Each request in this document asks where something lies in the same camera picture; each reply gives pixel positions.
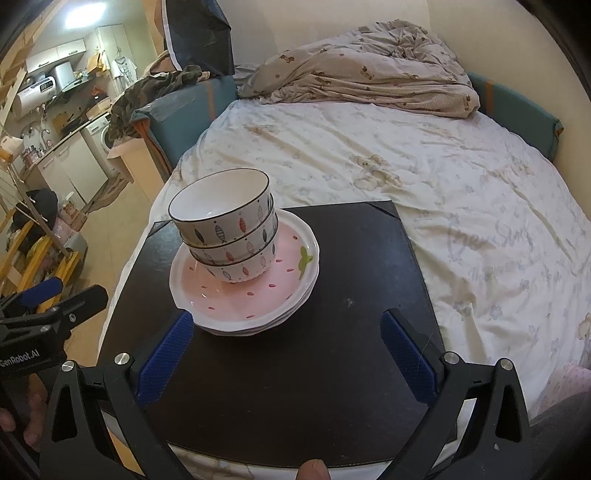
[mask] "metal screw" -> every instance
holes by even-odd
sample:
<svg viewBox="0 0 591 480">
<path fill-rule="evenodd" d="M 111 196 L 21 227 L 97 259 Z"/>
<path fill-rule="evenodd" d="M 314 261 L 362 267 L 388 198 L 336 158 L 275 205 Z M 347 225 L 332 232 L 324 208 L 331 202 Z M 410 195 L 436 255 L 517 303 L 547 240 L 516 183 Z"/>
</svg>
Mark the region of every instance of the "metal screw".
<svg viewBox="0 0 591 480">
<path fill-rule="evenodd" d="M 501 360 L 501 368 L 507 371 L 513 370 L 513 362 L 507 358 Z"/>
<path fill-rule="evenodd" d="M 129 362 L 129 354 L 128 353 L 120 353 L 115 357 L 115 363 L 117 365 L 125 365 Z"/>
<path fill-rule="evenodd" d="M 62 372 L 71 372 L 74 370 L 74 362 L 72 360 L 68 360 L 61 366 Z"/>
<path fill-rule="evenodd" d="M 445 355 L 443 355 L 443 359 L 448 364 L 455 365 L 455 364 L 459 363 L 460 356 L 457 353 L 454 353 L 454 352 L 447 352 Z"/>
</svg>

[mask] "stack of bowls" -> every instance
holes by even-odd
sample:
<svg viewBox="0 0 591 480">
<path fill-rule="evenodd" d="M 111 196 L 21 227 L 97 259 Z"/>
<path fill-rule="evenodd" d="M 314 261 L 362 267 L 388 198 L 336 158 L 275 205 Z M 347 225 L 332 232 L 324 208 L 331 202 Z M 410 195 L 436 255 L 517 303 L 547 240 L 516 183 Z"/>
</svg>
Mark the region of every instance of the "stack of bowls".
<svg viewBox="0 0 591 480">
<path fill-rule="evenodd" d="M 168 213 L 193 258 L 221 281 L 251 280 L 275 260 L 278 219 L 260 170 L 203 177 L 174 197 Z"/>
</svg>

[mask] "white water heater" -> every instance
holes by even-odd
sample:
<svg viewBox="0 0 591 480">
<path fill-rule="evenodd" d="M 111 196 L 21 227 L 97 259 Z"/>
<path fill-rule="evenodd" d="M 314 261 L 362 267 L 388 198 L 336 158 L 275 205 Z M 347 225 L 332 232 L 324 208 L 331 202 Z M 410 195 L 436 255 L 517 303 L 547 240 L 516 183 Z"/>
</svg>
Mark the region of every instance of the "white water heater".
<svg viewBox="0 0 591 480">
<path fill-rule="evenodd" d="M 34 83 L 29 88 L 17 93 L 12 111 L 17 118 L 24 117 L 42 103 L 46 103 L 57 95 L 56 81 L 53 77 L 48 77 Z"/>
</svg>

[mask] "white bed sheet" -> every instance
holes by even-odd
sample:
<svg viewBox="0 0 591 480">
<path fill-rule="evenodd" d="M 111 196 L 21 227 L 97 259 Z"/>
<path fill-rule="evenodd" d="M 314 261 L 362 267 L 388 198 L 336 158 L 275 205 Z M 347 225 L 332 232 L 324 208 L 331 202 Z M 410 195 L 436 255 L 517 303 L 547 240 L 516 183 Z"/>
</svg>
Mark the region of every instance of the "white bed sheet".
<svg viewBox="0 0 591 480">
<path fill-rule="evenodd" d="M 552 404 L 550 375 L 580 364 L 584 352 L 588 358 L 591 223 L 552 164 L 480 113 L 449 119 L 357 103 L 231 104 L 185 153 L 154 203 L 108 319 L 172 197 L 236 167 L 266 171 L 278 207 L 393 200 L 446 349 L 484 364 L 511 358 L 530 417 L 542 401 Z M 468 415 L 469 407 L 460 432 Z M 194 465 L 211 463 L 188 456 Z M 267 478 L 242 477 L 242 467 L 222 463 L 237 478 Z M 375 468 L 367 478 L 376 478 Z"/>
</svg>

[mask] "crumpled blanket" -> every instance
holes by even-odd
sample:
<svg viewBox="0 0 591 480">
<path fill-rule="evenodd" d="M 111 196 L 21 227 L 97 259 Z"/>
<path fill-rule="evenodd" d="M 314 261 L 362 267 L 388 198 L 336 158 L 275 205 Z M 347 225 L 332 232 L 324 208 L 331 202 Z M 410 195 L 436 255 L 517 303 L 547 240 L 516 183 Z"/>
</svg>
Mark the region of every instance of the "crumpled blanket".
<svg viewBox="0 0 591 480">
<path fill-rule="evenodd" d="M 263 103 L 344 100 L 465 118 L 480 107 L 456 56 L 437 35 L 403 20 L 287 50 L 238 90 Z"/>
<path fill-rule="evenodd" d="M 150 75 L 135 82 L 111 107 L 111 123 L 109 138 L 141 138 L 131 125 L 131 115 L 138 108 L 146 106 L 157 98 L 175 92 L 197 82 L 203 82 L 210 76 L 197 65 L 189 65 L 182 72 L 159 73 Z"/>
</svg>

